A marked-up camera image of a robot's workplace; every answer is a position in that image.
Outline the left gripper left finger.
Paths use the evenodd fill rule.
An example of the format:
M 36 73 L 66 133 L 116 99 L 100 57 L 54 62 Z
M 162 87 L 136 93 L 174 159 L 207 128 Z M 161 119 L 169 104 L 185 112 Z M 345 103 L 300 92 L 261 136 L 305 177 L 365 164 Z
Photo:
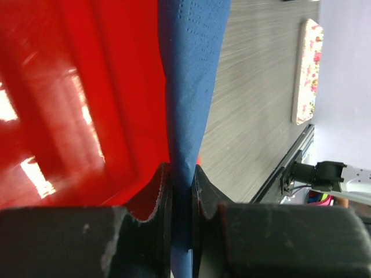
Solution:
M 2 277 L 169 277 L 169 166 L 121 206 L 1 211 Z

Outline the blue paper napkin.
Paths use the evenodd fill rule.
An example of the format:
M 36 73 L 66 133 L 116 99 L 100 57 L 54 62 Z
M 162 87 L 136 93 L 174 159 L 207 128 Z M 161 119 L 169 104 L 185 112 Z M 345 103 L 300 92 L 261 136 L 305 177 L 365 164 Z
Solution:
M 158 43 L 165 75 L 166 128 L 173 185 L 170 268 L 192 276 L 192 194 L 230 1 L 159 1 Z

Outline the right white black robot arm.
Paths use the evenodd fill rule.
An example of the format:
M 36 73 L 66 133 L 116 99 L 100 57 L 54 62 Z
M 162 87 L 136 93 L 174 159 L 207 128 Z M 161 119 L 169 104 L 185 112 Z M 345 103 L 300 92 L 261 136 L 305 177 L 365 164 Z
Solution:
M 324 161 L 315 166 L 293 162 L 284 168 L 279 178 L 281 191 L 289 191 L 292 182 L 301 183 L 297 189 L 311 188 L 357 203 L 370 205 L 370 170 L 342 162 Z

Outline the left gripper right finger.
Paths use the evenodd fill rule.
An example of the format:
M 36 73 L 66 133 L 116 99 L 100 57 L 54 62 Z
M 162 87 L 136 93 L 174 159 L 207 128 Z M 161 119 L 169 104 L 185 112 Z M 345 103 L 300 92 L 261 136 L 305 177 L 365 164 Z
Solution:
M 342 207 L 235 203 L 200 166 L 194 277 L 369 277 L 369 223 Z

